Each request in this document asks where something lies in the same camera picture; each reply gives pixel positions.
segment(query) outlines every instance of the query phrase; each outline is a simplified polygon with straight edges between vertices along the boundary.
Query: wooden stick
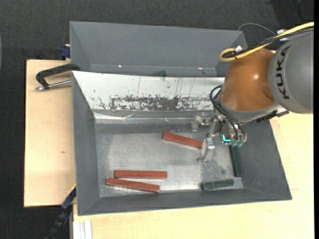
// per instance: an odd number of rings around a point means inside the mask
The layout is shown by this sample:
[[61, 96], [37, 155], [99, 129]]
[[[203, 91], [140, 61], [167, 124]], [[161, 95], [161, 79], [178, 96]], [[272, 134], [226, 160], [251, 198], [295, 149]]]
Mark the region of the wooden stick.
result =
[[161, 179], [167, 178], [165, 171], [133, 171], [133, 170], [116, 170], [114, 171], [115, 178], [130, 178], [130, 179]]
[[198, 148], [198, 149], [201, 149], [201, 146], [203, 144], [203, 141], [181, 136], [178, 134], [169, 133], [169, 132], [164, 132], [161, 138], [165, 141], [171, 141], [171, 142], [187, 145], [187, 146]]
[[158, 193], [160, 191], [159, 185], [149, 184], [144, 182], [137, 182], [137, 181], [115, 179], [115, 178], [107, 178], [106, 185], [120, 187], [120, 188], [149, 191], [153, 193]]

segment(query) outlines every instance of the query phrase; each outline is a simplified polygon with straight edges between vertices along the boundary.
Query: black cable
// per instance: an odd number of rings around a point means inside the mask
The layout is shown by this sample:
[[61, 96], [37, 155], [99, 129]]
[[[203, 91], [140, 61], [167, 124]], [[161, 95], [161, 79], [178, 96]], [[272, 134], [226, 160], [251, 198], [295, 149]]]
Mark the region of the black cable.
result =
[[262, 28], [263, 30], [266, 30], [268, 32], [270, 32], [271, 34], [275, 35], [276, 33], [272, 30], [270, 30], [269, 28], [262, 26], [260, 24], [256, 24], [256, 23], [246, 23], [246, 24], [242, 24], [239, 28], [237, 28], [237, 31], [240, 31], [242, 28], [247, 27], [247, 26], [257, 26], [259, 28]]
[[227, 112], [226, 112], [225, 110], [222, 111], [222, 107], [220, 107], [220, 106], [216, 103], [215, 100], [213, 100], [212, 103], [213, 103], [214, 109], [217, 109], [221, 114], [223, 114], [223, 115], [226, 117], [226, 119], [228, 120], [228, 122], [231, 124], [231, 126], [233, 127], [233, 129], [234, 129], [234, 131], [235, 131], [235, 134], [236, 134], [236, 141], [238, 141], [238, 140], [239, 140], [239, 134], [238, 134], [238, 130], [237, 130], [236, 126], [235, 126], [235, 124], [238, 125], [238, 123], [232, 121], [232, 120], [229, 118], [230, 116], [227, 115]]
[[[215, 98], [219, 95], [222, 86], [223, 86], [223, 85], [219, 85], [219, 86], [213, 88], [212, 91], [210, 92], [209, 98], [210, 98], [210, 101], [211, 101], [212, 103], [213, 103], [213, 100], [215, 100]], [[218, 91], [218, 93], [213, 97], [213, 92], [214, 92], [215, 90], [217, 90], [218, 88], [220, 88], [220, 91]]]

